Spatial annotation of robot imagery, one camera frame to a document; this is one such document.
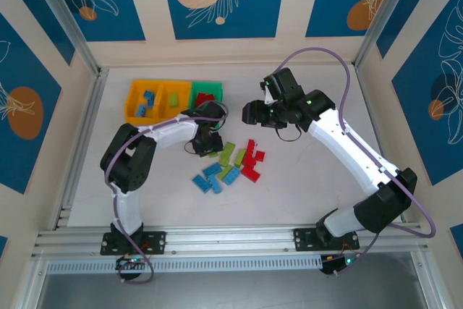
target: building block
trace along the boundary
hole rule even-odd
[[[204,193],[211,189],[211,184],[207,182],[202,176],[196,175],[193,182],[202,190]]]
[[[243,164],[243,166],[248,166],[251,169],[254,169],[255,165],[257,164],[257,161],[253,157],[245,156],[243,158],[242,164]]]
[[[260,174],[257,173],[254,169],[245,166],[243,169],[241,169],[241,174],[246,176],[249,180],[252,182],[256,183],[259,180]]]
[[[217,174],[217,178],[223,182],[224,177],[232,170],[232,168],[233,166],[229,164],[228,166],[224,168],[224,170],[222,170],[220,173]]]
[[[211,175],[216,175],[222,171],[220,164],[214,163],[212,166],[208,166],[206,169],[203,170],[204,176],[209,177]]]
[[[136,117],[145,117],[146,115],[146,106],[144,106],[143,104],[140,104],[138,106],[138,110],[137,110],[137,113],[136,113]]]
[[[256,151],[254,159],[259,162],[263,162],[263,159],[266,157],[266,153],[263,151]]]
[[[233,166],[231,169],[230,169],[230,172],[225,175],[224,177],[224,182],[227,184],[227,185],[231,185],[236,179],[237,177],[239,176],[240,174],[240,171],[237,167]]]
[[[218,183],[217,178],[215,177],[215,175],[209,176],[208,181],[211,184],[212,191],[215,194],[219,194],[220,192],[222,192],[222,187],[220,187],[220,184]]]
[[[171,108],[176,108],[179,105],[179,95],[177,93],[169,94],[169,106]]]
[[[146,99],[146,100],[150,100],[150,99],[154,99],[154,93],[152,90],[146,90],[144,93],[143,93],[143,98]]]
[[[238,168],[241,166],[241,163],[243,163],[243,158],[245,157],[245,154],[246,154],[246,149],[240,148],[238,151],[237,157],[234,160],[234,166],[237,166]]]
[[[214,97],[214,94],[205,94],[205,93],[198,93],[195,101],[195,108],[197,108],[199,105],[204,103],[205,101],[215,101],[216,97]]]

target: blue building block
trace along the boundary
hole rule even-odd
[[[212,166],[208,166],[203,170],[204,176],[209,177],[211,175],[218,174],[222,171],[222,167],[218,163],[214,163]]]
[[[211,189],[211,185],[202,176],[196,175],[193,182],[202,190],[204,193]]]
[[[144,93],[143,93],[143,98],[144,99],[152,99],[152,97],[154,97],[154,93],[150,90],[146,90]]]
[[[215,175],[211,175],[208,177],[208,181],[212,186],[212,191],[217,194],[222,192],[222,187],[220,187],[220,184],[217,181],[217,178]]]
[[[145,114],[146,114],[146,106],[144,106],[143,104],[140,104],[138,106],[138,110],[137,110],[137,113],[136,113],[136,117],[145,117]]]
[[[239,169],[234,166],[233,168],[231,168],[230,172],[227,175],[225,175],[224,182],[227,185],[231,185],[233,181],[236,180],[240,174],[241,172],[239,171]]]

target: wire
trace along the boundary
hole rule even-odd
[[[187,121],[215,121],[215,122],[220,122],[220,121],[224,121],[229,115],[229,108],[227,108],[227,106],[225,104],[223,104],[222,102],[214,101],[214,103],[217,103],[222,108],[224,108],[225,115],[223,115],[221,118],[214,119],[214,118],[211,118],[211,117],[185,117],[183,119],[171,119],[171,120],[163,122],[163,123],[155,124],[153,126],[150,126],[148,129],[137,133],[136,135],[131,137],[128,141],[126,141],[125,144],[116,152],[114,157],[109,162],[108,168],[106,169],[106,171],[104,173],[104,182],[106,183],[106,185],[113,192],[113,211],[114,211],[114,217],[116,219],[117,226],[119,227],[119,231],[126,237],[126,239],[129,241],[129,243],[132,244],[133,248],[137,251],[137,253],[139,255],[142,256],[143,260],[150,267],[150,277],[148,279],[146,279],[146,280],[142,280],[142,281],[138,281],[138,282],[123,279],[122,275],[121,275],[122,270],[119,268],[119,270],[117,271],[117,276],[119,277],[121,282],[124,282],[126,284],[134,284],[134,285],[136,285],[136,284],[147,284],[148,282],[150,282],[154,278],[154,267],[153,267],[153,264],[151,263],[150,259],[148,258],[148,256],[141,250],[140,247],[138,247],[137,243],[134,242],[134,240],[130,237],[130,235],[127,233],[127,231],[124,228],[124,225],[121,222],[121,219],[119,217],[119,212],[117,210],[117,189],[109,181],[109,173],[111,173],[111,171],[112,171],[112,169],[114,167],[114,164],[119,159],[121,154],[123,152],[125,152],[127,147],[129,147],[129,145],[132,144],[134,141],[136,141],[136,139],[138,139],[139,137],[142,137],[146,133],[152,132],[154,130],[157,130],[158,128],[161,128],[161,127],[164,127],[164,126],[167,126],[167,125],[170,125],[170,124],[175,124],[177,122],[187,122]]]
[[[383,164],[381,164],[380,161],[378,161],[378,159],[376,159],[376,157],[370,153],[370,151],[367,150],[367,148],[365,146],[363,146],[358,140],[357,138],[355,138],[352,134],[350,134],[350,132],[346,132],[346,125],[344,124],[344,118],[343,118],[343,113],[344,113],[344,105],[346,103],[346,99],[347,99],[347,94],[349,93],[349,88],[350,88],[350,81],[351,81],[351,77],[350,77],[350,71],[349,71],[349,67],[347,66],[347,63],[341,58],[341,56],[339,56],[336,52],[333,52],[332,50],[328,50],[327,48],[323,48],[323,47],[307,47],[307,48],[301,48],[300,50],[297,50],[295,52],[293,52],[292,54],[290,54],[279,66],[278,68],[275,69],[275,72],[278,72],[282,67],[284,67],[286,65],[286,63],[288,63],[291,59],[293,59],[295,56],[297,56],[298,54],[301,54],[302,52],[308,52],[308,51],[321,51],[321,52],[325,52],[327,54],[330,54],[332,55],[334,58],[336,58],[339,63],[341,63],[342,67],[344,68],[344,71],[346,72],[346,87],[344,89],[344,92],[342,94],[342,98],[341,98],[341,103],[339,104],[339,124],[341,125],[341,128],[342,130],[344,131],[344,134],[347,135],[347,137],[379,168],[379,169],[382,169],[383,168]],[[393,228],[397,228],[397,229],[400,229],[402,231],[405,231],[405,232],[408,232],[410,234],[413,234],[413,235],[416,235],[418,237],[422,237],[422,238],[432,238],[436,235],[436,224],[434,223],[433,221],[433,218],[431,217],[431,215],[429,214],[429,212],[426,210],[426,208],[424,206],[422,206],[422,204],[418,201],[417,198],[414,197],[414,195],[393,175],[391,174],[388,170],[385,170],[384,171],[384,174],[389,178],[391,179],[391,181],[396,184],[401,190],[403,193],[405,193],[405,195],[420,209],[421,213],[424,215],[424,217],[426,218],[426,220],[428,221],[429,225],[430,225],[430,232],[428,234],[425,234],[425,233],[422,233],[422,232],[417,232],[417,231],[414,231],[413,229],[410,229],[408,227],[403,227],[403,226],[399,226],[397,224],[389,224],[389,226],[393,227]],[[373,246],[373,244],[376,242],[376,240],[378,239],[378,234],[373,238],[372,242],[365,248],[365,250],[363,250],[362,253],[360,253],[360,256],[357,257],[357,260],[356,261],[359,261],[360,259],[363,258],[363,256],[369,251],[369,249],[371,249],[371,247]],[[342,273],[343,271],[349,269],[352,267],[352,265],[354,264],[355,262],[351,263],[351,265],[345,269],[343,269],[342,271],[338,272],[338,274]]]
[[[283,141],[286,141],[287,143],[292,143],[293,141],[296,141],[298,140],[301,135],[302,135],[302,130],[299,128],[299,126],[296,124],[296,129],[299,131],[299,136],[296,138],[296,139],[291,139],[291,140],[287,140],[287,139],[283,139],[281,136],[280,136],[280,133],[278,131],[278,128],[275,128],[275,132],[276,134],[278,135],[278,137],[280,138],[280,140],[283,140]]]

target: lime green block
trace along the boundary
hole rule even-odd
[[[179,105],[179,95],[177,93],[169,94],[169,106],[171,108],[176,108]]]
[[[235,147],[235,146],[236,146],[235,144],[230,143],[230,142],[227,142],[227,143],[225,144],[224,152],[223,152],[223,153],[226,153],[227,156],[230,157],[231,154],[233,153],[233,150],[234,150],[234,147]]]
[[[220,181],[224,181],[224,177],[232,170],[233,166],[229,164],[222,170],[220,173],[217,174],[217,177],[220,179]]]
[[[230,162],[230,157],[229,156],[224,156],[224,153],[222,152],[220,159],[218,160],[218,163],[221,166],[228,166]]]
[[[238,168],[241,166],[241,163],[243,162],[243,158],[245,157],[245,154],[246,154],[246,149],[240,148],[237,154],[237,158],[234,160],[234,166],[237,166]]]

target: toy brick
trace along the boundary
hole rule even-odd
[[[236,146],[235,144],[230,143],[229,141],[227,141],[226,144],[225,144],[223,153],[226,153],[227,156],[230,157],[231,154],[233,153],[233,150],[234,150],[235,146]]]
[[[227,184],[227,185],[231,185],[236,179],[237,177],[239,176],[240,174],[240,171],[237,167],[233,166],[231,169],[230,169],[230,172],[225,175],[224,177],[224,182]]]
[[[254,169],[245,166],[243,169],[241,169],[241,174],[246,176],[249,180],[252,182],[256,183],[259,180],[260,174],[257,173]]]
[[[217,174],[218,179],[223,182],[224,177],[232,170],[232,168],[233,166],[231,164],[226,166],[224,170]]]
[[[228,166],[230,162],[230,157],[224,156],[224,153],[221,154],[220,159],[218,160],[218,163],[221,166]]]
[[[254,169],[255,165],[257,164],[257,161],[256,161],[253,157],[245,156],[245,157],[243,158],[242,164],[243,164],[244,166],[250,167],[251,169]]]
[[[145,117],[146,115],[146,106],[143,105],[143,104],[140,104],[138,106],[138,110],[137,110],[137,113],[136,113],[136,117]]]
[[[179,105],[179,95],[177,93],[169,94],[169,106],[171,108],[176,108]]]
[[[217,178],[214,175],[209,176],[208,181],[211,184],[212,191],[215,194],[222,192],[222,188],[220,187],[220,184],[218,183]]]
[[[193,182],[202,190],[204,193],[211,189],[211,185],[200,175],[196,175]]]
[[[263,159],[266,157],[266,153],[263,151],[256,151],[254,159],[259,162],[263,162]]]
[[[220,164],[214,163],[212,166],[208,166],[206,169],[203,170],[204,176],[209,177],[211,175],[218,174],[222,171]]]
[[[234,160],[234,166],[237,166],[238,168],[241,166],[241,163],[243,162],[243,158],[245,157],[245,154],[246,154],[246,149],[240,148],[237,154],[237,158]]]
[[[153,93],[153,91],[151,91],[151,90],[146,90],[146,91],[143,93],[143,98],[144,98],[144,99],[147,99],[147,100],[154,99],[154,93]]]

